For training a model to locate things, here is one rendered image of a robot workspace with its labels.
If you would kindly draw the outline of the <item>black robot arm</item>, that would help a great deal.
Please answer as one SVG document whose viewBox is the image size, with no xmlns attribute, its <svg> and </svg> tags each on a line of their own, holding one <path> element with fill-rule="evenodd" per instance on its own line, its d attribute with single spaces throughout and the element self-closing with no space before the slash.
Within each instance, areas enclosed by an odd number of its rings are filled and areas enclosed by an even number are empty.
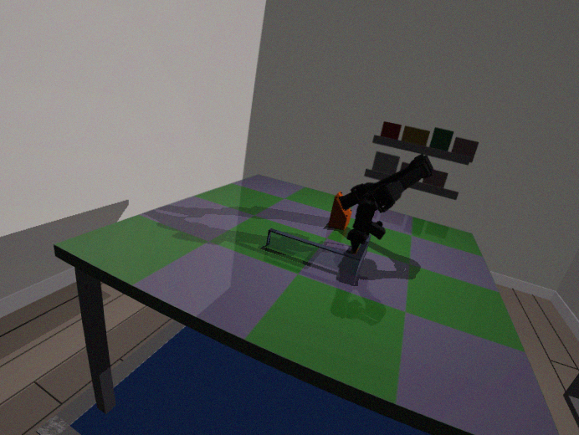
<svg viewBox="0 0 579 435">
<path fill-rule="evenodd" d="M 433 165 L 428 156 L 420 154 L 411 161 L 408 167 L 401 171 L 379 182 L 355 185 L 351 189 L 351 193 L 341 196 L 339 199 L 345 211 L 358 204 L 356 208 L 357 216 L 361 220 L 367 221 L 374 216 L 377 209 L 380 213 L 386 212 L 401 197 L 403 191 L 420 179 L 432 176 L 433 170 Z M 366 229 L 366 235 L 370 233 L 381 240 L 386 233 L 386 229 L 382 225 L 381 221 L 376 223 L 371 221 Z"/>
</svg>

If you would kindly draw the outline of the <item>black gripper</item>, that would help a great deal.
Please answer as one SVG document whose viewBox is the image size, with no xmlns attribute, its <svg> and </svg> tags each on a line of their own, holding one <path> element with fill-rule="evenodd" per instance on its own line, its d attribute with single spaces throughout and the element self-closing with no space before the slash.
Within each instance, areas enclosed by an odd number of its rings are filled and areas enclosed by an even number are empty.
<svg viewBox="0 0 579 435">
<path fill-rule="evenodd" d="M 373 217 L 372 217 L 373 218 Z M 366 241 L 366 229 L 369 223 L 372 221 L 370 220 L 364 221 L 361 220 L 356 214 L 356 221 L 353 225 L 354 229 L 352 229 L 347 236 L 348 240 L 351 240 L 352 252 L 356 253 L 360 244 L 365 244 Z"/>
</svg>

